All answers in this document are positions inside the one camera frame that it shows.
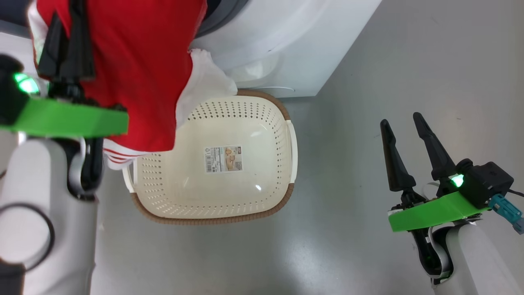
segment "green bar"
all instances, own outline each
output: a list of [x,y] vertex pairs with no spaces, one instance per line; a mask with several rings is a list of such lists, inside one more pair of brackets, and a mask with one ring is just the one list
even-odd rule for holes
[[389,224],[394,232],[437,226],[463,219],[488,208],[475,208],[459,192],[442,196],[422,205],[392,214]]
[[38,137],[99,138],[126,134],[128,121],[123,111],[31,97],[15,124],[0,128]]

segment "laundry basket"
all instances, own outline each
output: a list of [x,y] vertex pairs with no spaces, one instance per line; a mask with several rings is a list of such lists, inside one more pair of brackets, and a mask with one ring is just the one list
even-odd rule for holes
[[138,158],[124,180],[138,210],[155,222],[222,224],[282,209],[297,165],[286,108],[268,94],[241,90],[200,104],[177,130],[174,149]]

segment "white basket handle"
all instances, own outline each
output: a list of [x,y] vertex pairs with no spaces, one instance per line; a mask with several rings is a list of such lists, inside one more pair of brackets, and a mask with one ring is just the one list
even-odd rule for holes
[[291,135],[291,180],[289,183],[294,183],[297,179],[298,170],[298,144],[297,134],[295,133],[293,123],[291,120],[286,121],[288,124],[289,134]]
[[131,167],[131,165],[136,165],[136,163],[133,162],[132,164],[122,169],[122,174],[124,175],[124,182],[126,183],[126,187],[129,190],[129,193],[132,194],[135,192],[135,188],[133,187],[133,178],[131,177],[131,171],[129,170],[129,167]]

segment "green light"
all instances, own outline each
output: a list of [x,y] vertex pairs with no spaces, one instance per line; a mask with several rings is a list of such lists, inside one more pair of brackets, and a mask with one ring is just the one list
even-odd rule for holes
[[451,179],[456,187],[460,187],[464,183],[464,175],[460,174]]
[[38,93],[38,85],[30,76],[24,73],[16,73],[14,75],[16,82],[18,83],[18,88],[25,93]]

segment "washing machine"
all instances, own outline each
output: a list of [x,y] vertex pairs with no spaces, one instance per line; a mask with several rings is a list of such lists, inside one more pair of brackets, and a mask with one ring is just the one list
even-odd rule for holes
[[239,88],[316,95],[380,0],[209,0],[192,46]]

